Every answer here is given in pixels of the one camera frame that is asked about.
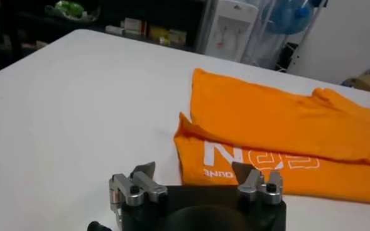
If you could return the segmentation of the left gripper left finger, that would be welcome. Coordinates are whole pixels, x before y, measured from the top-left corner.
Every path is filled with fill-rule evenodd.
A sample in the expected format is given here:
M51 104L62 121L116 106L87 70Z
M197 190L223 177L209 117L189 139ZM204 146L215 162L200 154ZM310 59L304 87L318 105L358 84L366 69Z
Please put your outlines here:
M125 203L138 207L145 199L153 203L162 203L168 196L168 188L153 180L156 163L137 165L131 174L114 174L109 179L110 208L115 213L116 221L122 221L122 205Z

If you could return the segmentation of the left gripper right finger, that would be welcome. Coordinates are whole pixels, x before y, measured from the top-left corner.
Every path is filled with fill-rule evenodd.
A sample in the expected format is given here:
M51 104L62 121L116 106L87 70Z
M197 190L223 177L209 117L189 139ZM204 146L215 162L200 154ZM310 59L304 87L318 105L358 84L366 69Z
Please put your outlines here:
M283 200L283 178L279 171L270 171L268 181L252 164L232 162L231 168L239 183L237 190L249 202L258 198L267 205L279 205Z

